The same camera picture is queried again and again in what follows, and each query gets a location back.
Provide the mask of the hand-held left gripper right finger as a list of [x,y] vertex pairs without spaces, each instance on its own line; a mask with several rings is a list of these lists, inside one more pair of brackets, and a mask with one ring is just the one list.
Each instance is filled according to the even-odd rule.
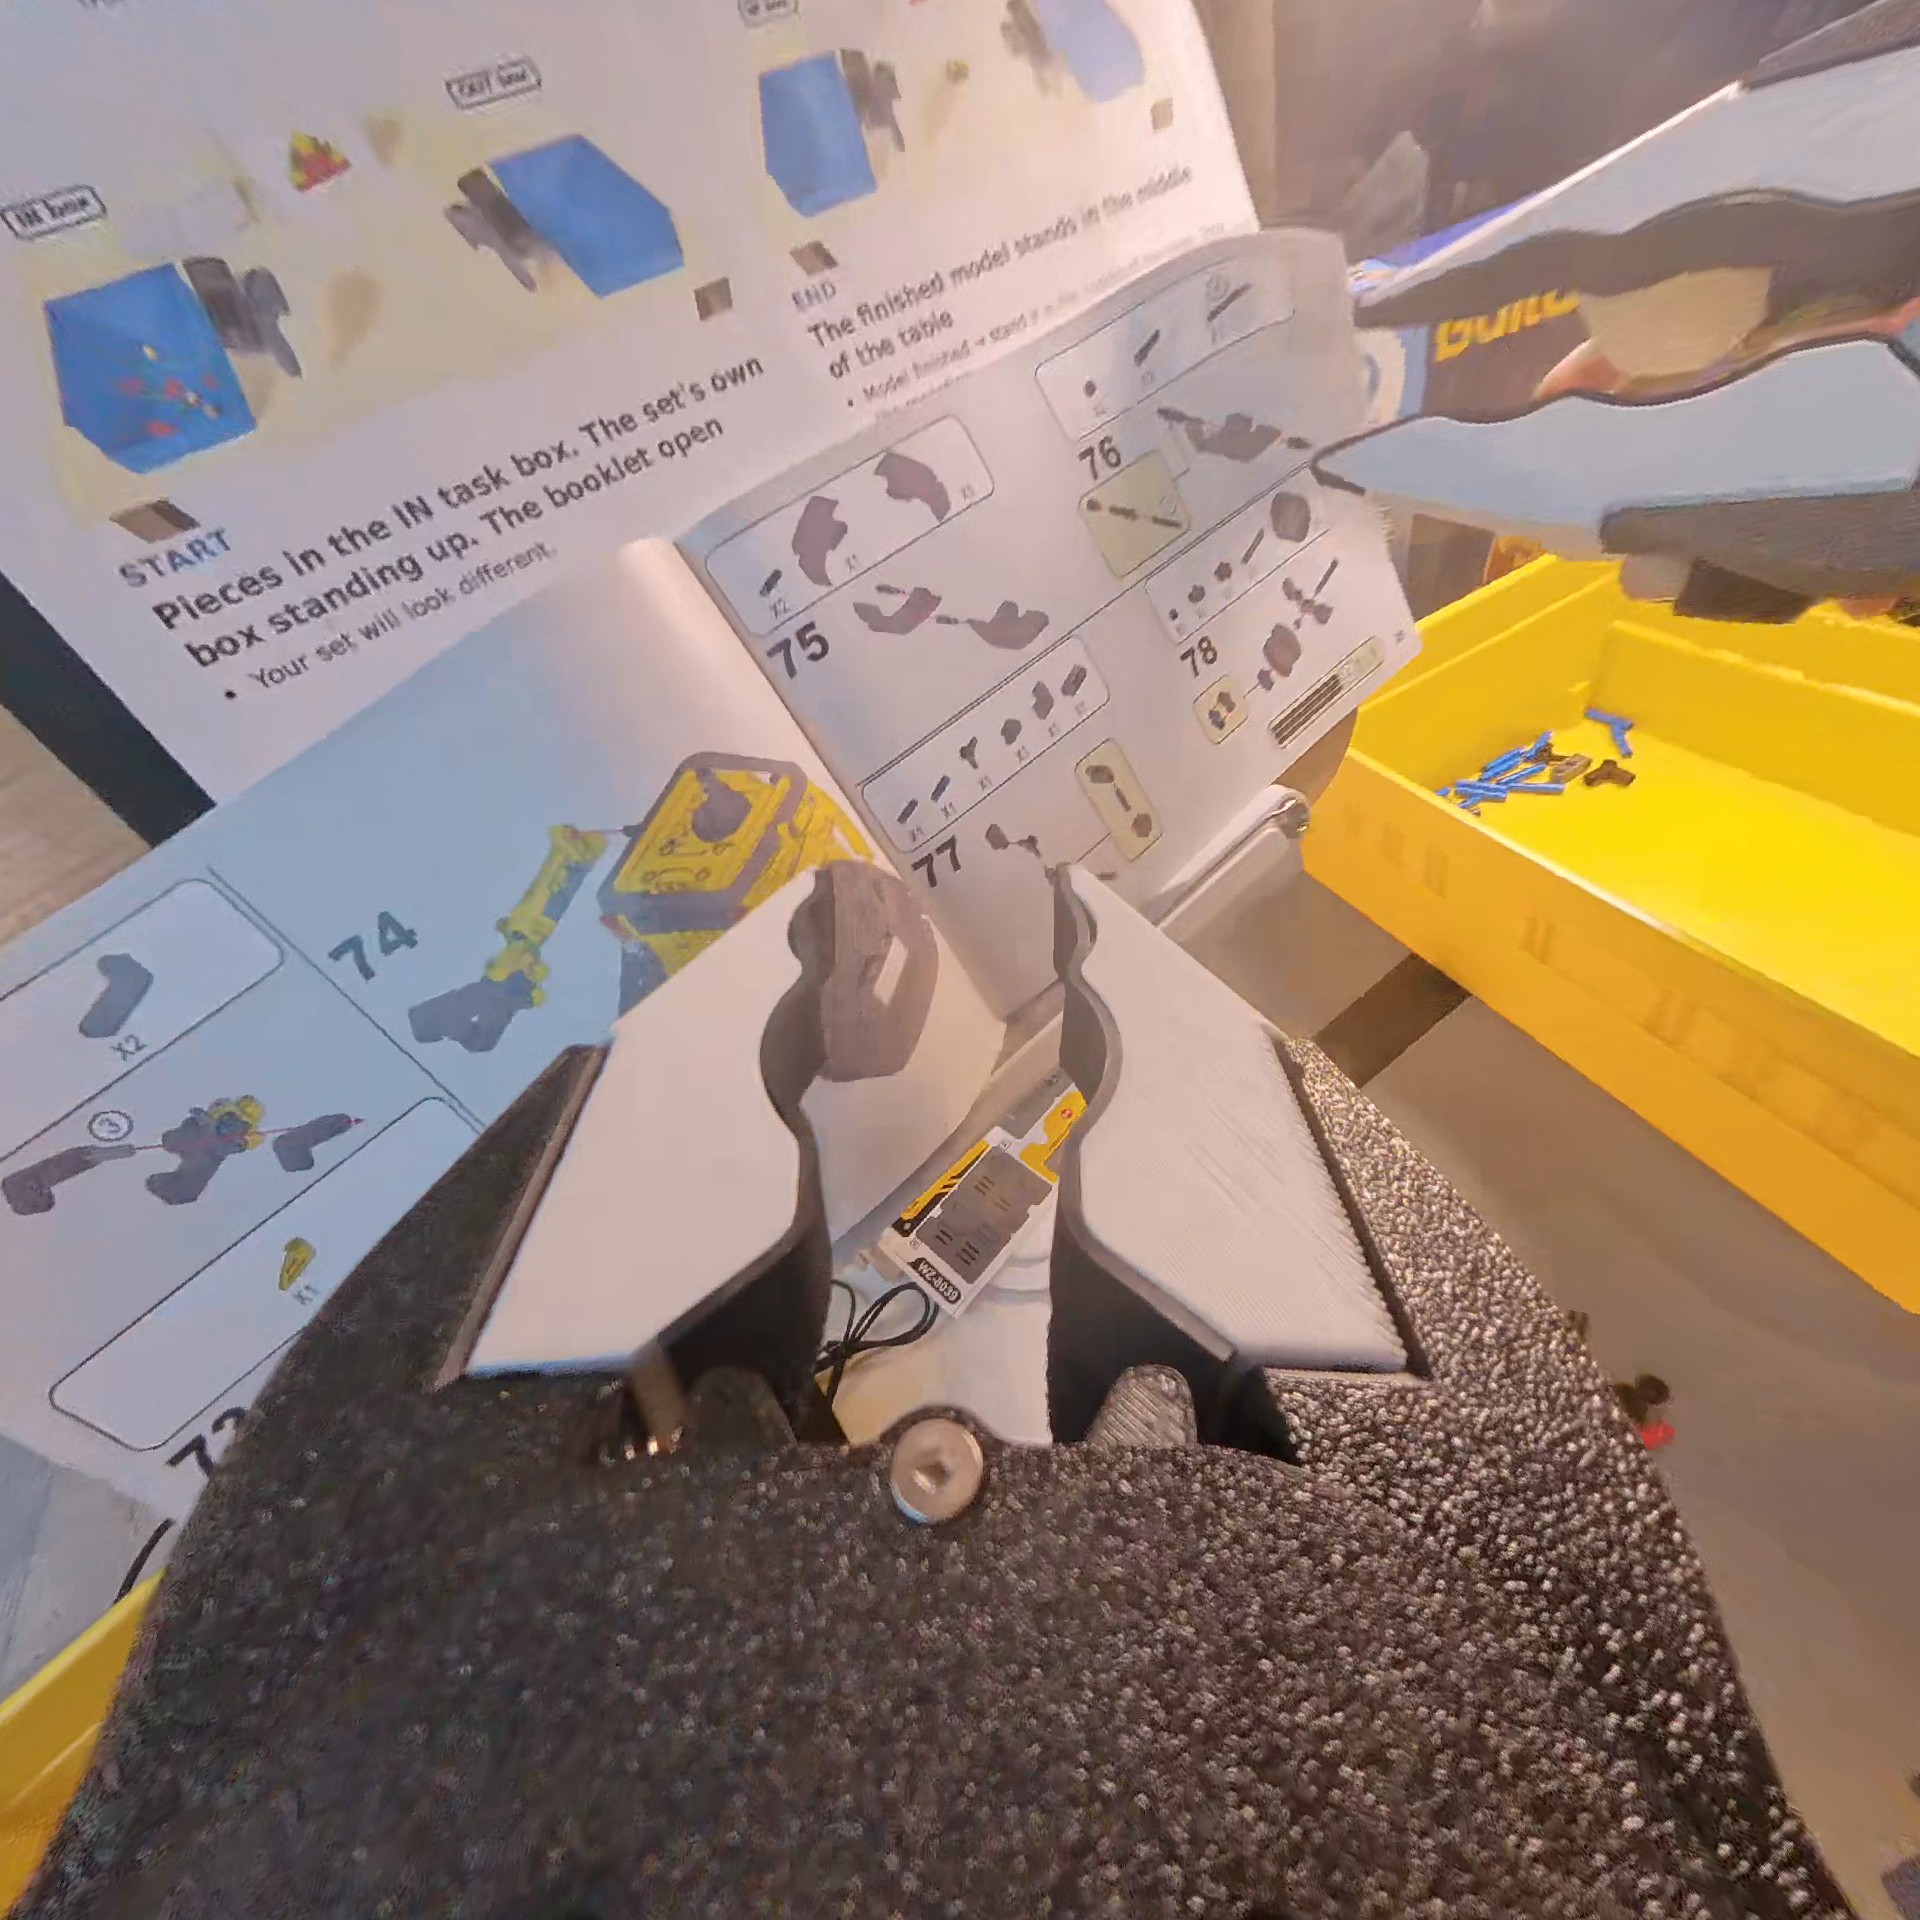
[[1057,867],[1059,1149],[1045,1419],[1079,1444],[1121,1376],[1184,1384],[1201,1438],[1266,1373],[1414,1380],[1414,1331],[1279,1031],[1086,867]]

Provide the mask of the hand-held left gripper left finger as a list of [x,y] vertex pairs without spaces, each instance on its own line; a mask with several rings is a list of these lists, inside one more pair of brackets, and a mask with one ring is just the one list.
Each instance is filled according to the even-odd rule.
[[618,1380],[650,1448],[721,1370],[803,1419],[831,1292],[803,1094],[826,1063],[833,879],[790,879],[587,1049],[461,1329],[463,1378]]

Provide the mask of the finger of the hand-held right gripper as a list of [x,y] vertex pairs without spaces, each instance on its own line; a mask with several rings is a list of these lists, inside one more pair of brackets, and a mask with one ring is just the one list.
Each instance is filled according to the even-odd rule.
[[1412,415],[1311,459],[1326,488],[1579,559],[1616,514],[1871,498],[1906,492],[1915,468],[1917,372],[1899,337],[1787,347],[1686,396]]
[[1355,296],[1360,325],[1528,293],[1763,272],[1787,293],[1915,289],[1917,36],[1816,32]]

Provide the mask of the instruction booklet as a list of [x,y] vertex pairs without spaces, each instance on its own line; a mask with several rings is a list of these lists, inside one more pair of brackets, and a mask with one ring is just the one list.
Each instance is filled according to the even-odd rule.
[[808,1105],[865,1215],[1052,982],[1052,871],[1143,914],[1418,652],[1311,468],[1368,397],[1336,236],[1192,249],[535,590],[5,945],[4,1439],[188,1512],[468,1143],[837,859],[878,1029]]

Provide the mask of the white printed task sheet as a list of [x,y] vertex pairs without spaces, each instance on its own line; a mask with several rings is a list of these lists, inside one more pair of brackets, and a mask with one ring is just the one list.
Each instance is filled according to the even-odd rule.
[[4,4],[4,710],[145,842],[1253,226],[1197,4]]

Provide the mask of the blue toy set box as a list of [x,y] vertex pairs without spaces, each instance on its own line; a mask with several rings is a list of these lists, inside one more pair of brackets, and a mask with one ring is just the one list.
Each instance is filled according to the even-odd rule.
[[1363,422],[1518,411],[1586,337],[1578,300],[1565,292],[1526,293],[1430,324],[1361,327],[1355,341],[1365,374]]

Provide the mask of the yellow black printed leaflet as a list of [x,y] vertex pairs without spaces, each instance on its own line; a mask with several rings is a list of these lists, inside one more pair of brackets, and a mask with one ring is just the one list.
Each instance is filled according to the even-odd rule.
[[994,1126],[875,1236],[871,1261],[959,1319],[984,1297],[1045,1294],[1062,1153],[1087,1109],[1067,1082],[1022,1130]]

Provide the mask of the white booklet stand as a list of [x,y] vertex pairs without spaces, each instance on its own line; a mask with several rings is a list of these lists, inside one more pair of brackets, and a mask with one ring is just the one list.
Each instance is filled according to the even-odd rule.
[[[1246,826],[1222,838],[1161,900],[1143,914],[1161,931],[1189,945],[1203,930],[1230,918],[1244,902],[1302,871],[1298,835],[1304,800],[1282,786],[1264,800]],[[1062,992],[1045,985],[1010,1022],[999,1057],[972,1107],[943,1139],[891,1188],[884,1199],[842,1227],[831,1239],[831,1273],[849,1297],[865,1304],[887,1284],[870,1250],[887,1225],[936,1175],[948,1169],[975,1137],[1012,1130],[1037,1112],[1059,1063]],[[921,1338],[875,1354],[856,1355],[840,1381],[830,1411],[852,1444],[878,1439],[901,1417],[924,1409],[958,1409],[990,1436],[1044,1444],[1045,1333],[1050,1295],[1044,1236],[1050,1211],[1024,1230],[1014,1245],[1014,1275],[988,1285],[958,1318]]]

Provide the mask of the cluster of small blue pins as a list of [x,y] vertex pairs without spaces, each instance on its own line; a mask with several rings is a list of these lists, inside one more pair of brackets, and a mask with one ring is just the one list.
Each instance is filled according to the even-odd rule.
[[1477,816],[1513,800],[1557,800],[1581,790],[1632,787],[1638,721],[1586,706],[1572,728],[1545,728],[1485,758],[1464,778],[1440,783],[1442,803]]

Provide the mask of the yellow plastic bin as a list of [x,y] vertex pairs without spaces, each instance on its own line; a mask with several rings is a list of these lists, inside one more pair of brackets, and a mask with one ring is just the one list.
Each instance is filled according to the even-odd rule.
[[[1418,630],[1307,873],[1915,1312],[1915,626],[1681,618],[1542,557]],[[1581,707],[1638,721],[1632,786],[1433,793]]]
[[2,1704],[2,1910],[31,1881],[97,1748],[141,1621],[151,1575]]

